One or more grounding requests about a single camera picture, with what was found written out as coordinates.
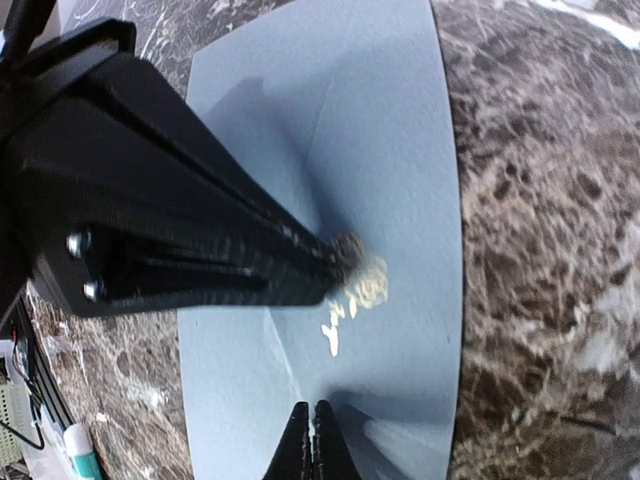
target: black wire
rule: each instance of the black wire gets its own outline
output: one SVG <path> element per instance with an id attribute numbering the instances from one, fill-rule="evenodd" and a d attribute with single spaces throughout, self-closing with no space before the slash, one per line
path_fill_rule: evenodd
<path id="1" fill-rule="evenodd" d="M 36 413 L 34 411 L 34 403 L 33 403 L 33 401 L 30 402 L 30 405 L 31 405 L 31 418 L 33 418 L 33 420 L 35 421 L 37 415 L 36 415 Z M 26 443 L 30 447 L 35 448 L 36 450 L 44 450 L 44 447 L 45 447 L 44 438 L 42 437 L 42 432 L 40 431 L 40 426 L 37 423 L 36 423 L 36 433 L 38 434 L 38 441 L 40 442 L 40 445 L 36 445 L 31 440 L 29 440 L 27 437 L 22 435 L 20 432 L 18 432 L 17 430 L 14 430 L 9 425 L 4 423 L 2 420 L 0 420 L 0 427 L 4 428 L 8 432 L 12 433 L 13 435 L 18 437 L 20 440 L 22 440 L 24 443 Z"/>

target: teal marker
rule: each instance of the teal marker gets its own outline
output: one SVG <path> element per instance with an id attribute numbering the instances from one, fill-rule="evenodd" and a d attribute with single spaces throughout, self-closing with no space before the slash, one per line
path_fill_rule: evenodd
<path id="1" fill-rule="evenodd" d="M 91 439 L 84 426 L 74 423 L 65 430 L 63 437 L 67 455 L 73 462 L 77 477 L 83 480 L 104 480 Z"/>

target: brown marble surface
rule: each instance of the brown marble surface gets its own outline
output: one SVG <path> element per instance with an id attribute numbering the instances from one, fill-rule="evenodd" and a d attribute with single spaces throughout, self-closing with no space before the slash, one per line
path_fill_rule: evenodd
<path id="1" fill-rule="evenodd" d="M 637 480 L 640 51 L 589 21 L 633 39 L 640 2 L 583 0 L 593 10 L 573 14 L 542 1 L 433 1 L 465 248 L 450 478 Z M 184 95 L 197 50 L 277 6 L 79 0 L 69 27 L 135 21 L 138 53 Z M 78 320 L 35 306 L 110 478 L 192 478 L 175 313 Z"/>

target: metal screw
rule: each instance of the metal screw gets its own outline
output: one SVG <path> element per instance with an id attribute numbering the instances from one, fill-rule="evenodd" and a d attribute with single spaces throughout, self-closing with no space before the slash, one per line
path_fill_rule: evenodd
<path id="1" fill-rule="evenodd" d="M 87 282 L 82 286 L 84 296 L 90 302 L 97 302 L 104 294 L 104 283 L 101 280 Z"/>
<path id="2" fill-rule="evenodd" d="M 91 246 L 91 233 L 72 233 L 67 237 L 67 251 L 74 258 L 82 258 L 84 253 Z"/>

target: white marker cap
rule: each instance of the white marker cap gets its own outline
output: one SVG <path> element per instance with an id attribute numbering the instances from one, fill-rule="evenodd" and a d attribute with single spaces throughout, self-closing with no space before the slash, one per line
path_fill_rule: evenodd
<path id="1" fill-rule="evenodd" d="M 67 455 L 70 457 L 79 457 L 93 452 L 91 438 L 81 423 L 74 423 L 67 428 L 63 437 Z"/>

